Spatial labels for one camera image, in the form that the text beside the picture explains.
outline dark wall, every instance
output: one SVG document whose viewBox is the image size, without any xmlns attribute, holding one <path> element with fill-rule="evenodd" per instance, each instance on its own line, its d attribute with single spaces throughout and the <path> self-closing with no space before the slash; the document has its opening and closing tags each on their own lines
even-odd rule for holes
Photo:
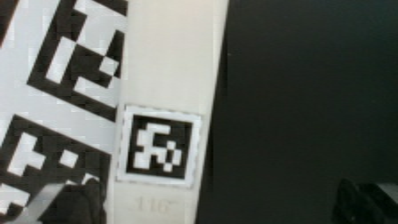
<svg viewBox="0 0 398 224">
<path fill-rule="evenodd" d="M 398 1 L 231 2 L 197 223 L 331 223 L 398 183 Z"/>
</svg>

